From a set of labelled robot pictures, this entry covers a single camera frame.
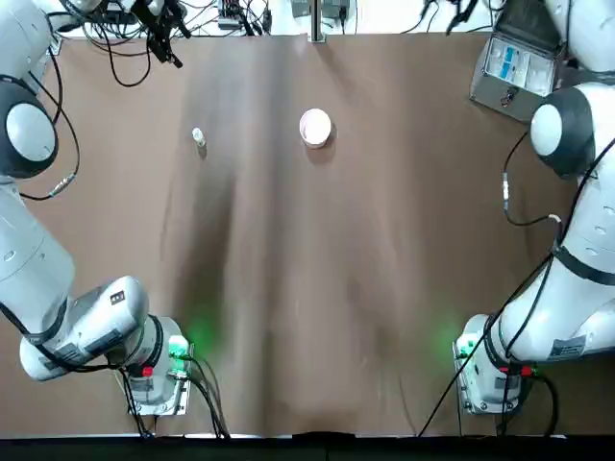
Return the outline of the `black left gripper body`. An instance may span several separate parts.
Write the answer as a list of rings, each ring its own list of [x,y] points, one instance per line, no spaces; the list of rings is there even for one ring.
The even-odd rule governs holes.
[[[130,12],[149,30],[163,30],[167,24],[167,2],[165,0],[135,0]]]

